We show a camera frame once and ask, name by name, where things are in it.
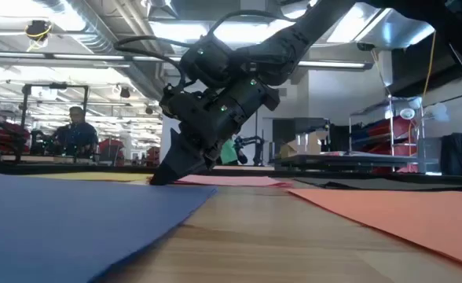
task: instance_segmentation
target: robotic arm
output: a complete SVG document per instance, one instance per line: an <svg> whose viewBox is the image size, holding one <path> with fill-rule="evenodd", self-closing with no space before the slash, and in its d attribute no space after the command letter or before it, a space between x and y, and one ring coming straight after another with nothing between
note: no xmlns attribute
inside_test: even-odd
<svg viewBox="0 0 462 283"><path fill-rule="evenodd" d="M439 20L447 8L442 1L425 0L367 0L379 7L392 7L406 16L425 20L443 35L454 37L448 24ZM260 11L238 11L223 17L195 44L185 44L189 50L180 64L159 54L142 52L123 44L140 39L158 39L141 36L117 42L117 50L143 53L173 64L181 73L177 86L163 89L159 105L163 113L178 119L181 133L171 131L171 147L151 180L153 185L165 185L189 174L212 169L222 145L262 106L274 110L280 103L278 91L270 86L284 83L306 51L350 8L355 0L319 0L291 27L278 31L255 46L231 50L214 36L214 30L225 19L237 15L271 15ZM168 39L158 39L174 43ZM207 86L204 92L188 93L184 88L195 81Z"/></svg>
<svg viewBox="0 0 462 283"><path fill-rule="evenodd" d="M254 166L262 166L262 147L264 146L264 139L259 136L254 136L250 138L241 138L238 137L234 140L234 148L236 150L241 150L247 145L255 145L255 154L254 154Z"/></svg>

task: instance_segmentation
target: metal rack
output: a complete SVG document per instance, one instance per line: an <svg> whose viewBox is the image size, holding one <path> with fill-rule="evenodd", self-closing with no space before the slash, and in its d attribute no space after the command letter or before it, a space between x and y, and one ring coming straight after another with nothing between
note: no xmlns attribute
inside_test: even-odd
<svg viewBox="0 0 462 283"><path fill-rule="evenodd" d="M407 103L407 102L413 101L415 99L417 99L417 97L392 97L391 95L388 95L386 99L384 99L383 101L381 101L379 103L371 105L371 106L369 106L369 107L367 107L365 109L362 109L361 111L351 113L350 118L349 118L350 151L353 150L352 145L355 144L355 143L373 141L373 140L379 141L380 139L384 140L384 141L390 139L390 148L391 148L391 155L392 156L395 156L395 147L396 146L417 147L416 143L396 144L395 143L396 138L394 136L394 117L397 116L397 111L396 111L397 108L395 107L396 104L397 103ZM370 138L362 138L362 139L358 139L358 140L353 140L353 138L352 138L352 130L351 130L352 117L365 116L365 115L368 115L371 112L374 112L374 111L376 111L378 109L381 109L381 108L384 108L384 107L388 107L390 109L390 112L392 113L391 118L390 118L390 133L381 134L381 135L377 135L377 136L370 137ZM420 118L420 130L417 131L417 136L416 136L416 140L419 141L420 138L425 138L424 111L423 111L423 105L421 103L420 103L420 113L417 113L416 115L419 116L419 118Z"/></svg>

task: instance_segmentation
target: ceiling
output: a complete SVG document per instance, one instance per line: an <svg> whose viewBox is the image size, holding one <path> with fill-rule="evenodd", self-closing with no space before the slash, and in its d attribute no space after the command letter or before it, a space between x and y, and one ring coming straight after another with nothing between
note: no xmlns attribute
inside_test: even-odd
<svg viewBox="0 0 462 283"><path fill-rule="evenodd" d="M115 41L146 32L195 42L227 13L259 9L280 16L287 2L306 6L309 1L172 0L169 10L172 12L167 13L166 7L150 6L148 0L0 0L0 51L113 55L118 54L112 48ZM302 14L302 10L297 11L298 16ZM25 35L24 29L33 20L53 23L44 44L35 44ZM290 24L262 17L235 17L226 21L215 34L236 49L260 43ZM356 53L356 46L351 43L358 39L384 49L402 48L421 40L422 35L418 34L426 33L427 29L427 24L406 19L393 10L358 3L317 41L314 46L318 47L317 52L308 53L306 59L313 59L310 57L313 53L317 55L315 60L372 63L369 54ZM333 52L333 46L338 46L340 55ZM165 54L185 52L177 46L153 42L137 43L136 47ZM17 102L22 99L21 87L25 83L86 84L91 89L89 102L101 103L88 105L86 119L104 137L126 133L131 134L137 146L158 145L161 120L157 101L172 75L176 75L173 68L152 62L0 59L0 108L12 111L16 119L20 114ZM121 87L130 90L130 98L119 96ZM84 94L82 90L68 88L52 99L58 104L48 103L46 99L37 103L42 99L30 97L28 121L52 131L68 121L68 108L83 101ZM146 105L157 112L145 114Z"/></svg>

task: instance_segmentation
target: orange paper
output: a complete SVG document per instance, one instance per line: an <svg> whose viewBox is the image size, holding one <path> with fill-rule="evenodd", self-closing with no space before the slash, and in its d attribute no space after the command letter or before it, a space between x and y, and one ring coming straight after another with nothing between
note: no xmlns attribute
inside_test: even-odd
<svg viewBox="0 0 462 283"><path fill-rule="evenodd" d="M199 176L189 175L176 184L197 184L214 186L272 186L291 188L290 182L280 182L270 177L225 177L225 176Z"/></svg>
<svg viewBox="0 0 462 283"><path fill-rule="evenodd" d="M336 214L462 262L462 193L288 191Z"/></svg>

